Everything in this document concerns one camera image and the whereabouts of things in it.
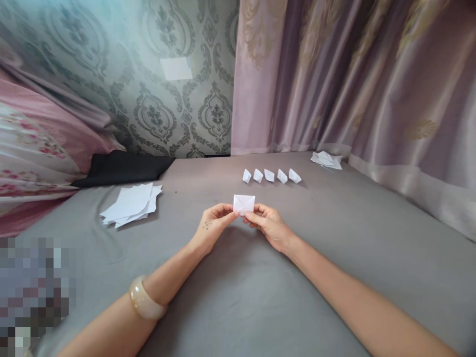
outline mattress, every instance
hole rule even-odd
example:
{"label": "mattress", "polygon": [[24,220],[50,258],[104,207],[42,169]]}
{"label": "mattress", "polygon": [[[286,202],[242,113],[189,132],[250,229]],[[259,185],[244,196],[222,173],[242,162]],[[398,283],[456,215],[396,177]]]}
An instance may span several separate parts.
{"label": "mattress", "polygon": [[[119,186],[85,189],[18,237],[68,251],[70,315],[37,345],[52,356],[138,275],[193,236],[203,210],[255,195],[303,239],[382,293],[463,356],[476,354],[476,245],[353,168],[329,172],[311,153],[177,159],[155,184],[158,210],[119,229],[99,213]],[[242,180],[244,169],[295,170],[302,182]],[[139,356],[368,356],[306,277],[241,220],[171,302]]]}

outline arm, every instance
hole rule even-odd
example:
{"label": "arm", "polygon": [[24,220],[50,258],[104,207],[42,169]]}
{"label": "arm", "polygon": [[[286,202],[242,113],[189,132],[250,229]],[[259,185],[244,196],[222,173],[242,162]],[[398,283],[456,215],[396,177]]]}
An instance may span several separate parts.
{"label": "arm", "polygon": [[244,222],[258,227],[307,276],[372,356],[457,356],[389,300],[297,237],[276,210],[258,204]]}
{"label": "arm", "polygon": [[[182,284],[207,255],[225,227],[239,212],[229,204],[207,209],[191,241],[143,281],[149,297],[166,306]],[[139,316],[124,294],[81,331],[61,352],[60,357],[135,356],[157,321]]]}

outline bangle bracelet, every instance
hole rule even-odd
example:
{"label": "bangle bracelet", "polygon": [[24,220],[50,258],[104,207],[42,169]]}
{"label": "bangle bracelet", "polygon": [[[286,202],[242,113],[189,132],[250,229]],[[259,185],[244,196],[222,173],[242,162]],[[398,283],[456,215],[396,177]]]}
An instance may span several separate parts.
{"label": "bangle bracelet", "polygon": [[129,287],[129,297],[134,310],[139,316],[147,320],[158,320],[167,311],[166,306],[162,306],[153,301],[142,285],[145,275],[134,279]]}

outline folded paper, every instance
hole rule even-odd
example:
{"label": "folded paper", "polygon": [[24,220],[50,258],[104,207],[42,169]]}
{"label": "folded paper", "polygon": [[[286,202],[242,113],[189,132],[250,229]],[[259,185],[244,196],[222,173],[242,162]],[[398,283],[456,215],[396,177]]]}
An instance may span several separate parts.
{"label": "folded paper", "polygon": [[281,171],[281,169],[278,170],[278,180],[282,183],[288,182],[288,177],[284,172]]}
{"label": "folded paper", "polygon": [[312,162],[336,170],[342,170],[341,160],[342,156],[330,155],[325,151],[321,151],[320,153],[313,152],[311,157]]}
{"label": "folded paper", "polygon": [[244,169],[243,181],[245,181],[246,183],[249,183],[250,178],[251,178],[251,173],[247,169]]}
{"label": "folded paper", "polygon": [[253,178],[256,182],[261,183],[261,180],[263,179],[263,174],[260,170],[254,169]]}
{"label": "folded paper", "polygon": [[270,182],[274,182],[274,172],[264,169],[264,176]]}
{"label": "folded paper", "polygon": [[301,177],[293,169],[289,169],[289,179],[294,183],[301,182]]}
{"label": "folded paper", "polygon": [[239,211],[244,216],[246,211],[254,211],[255,196],[235,195],[233,198],[233,212]]}
{"label": "folded paper", "polygon": [[122,187],[116,202],[100,214],[104,217],[103,224],[115,223],[118,228],[147,218],[157,209],[156,198],[161,192],[162,186],[153,186],[152,183]]}

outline black pillow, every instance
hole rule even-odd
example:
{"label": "black pillow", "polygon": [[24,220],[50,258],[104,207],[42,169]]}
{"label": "black pillow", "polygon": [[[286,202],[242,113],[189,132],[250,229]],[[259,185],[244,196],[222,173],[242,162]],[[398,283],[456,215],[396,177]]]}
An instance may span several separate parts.
{"label": "black pillow", "polygon": [[114,150],[110,154],[94,154],[88,177],[74,181],[71,186],[86,188],[155,181],[174,160],[140,156],[121,150]]}

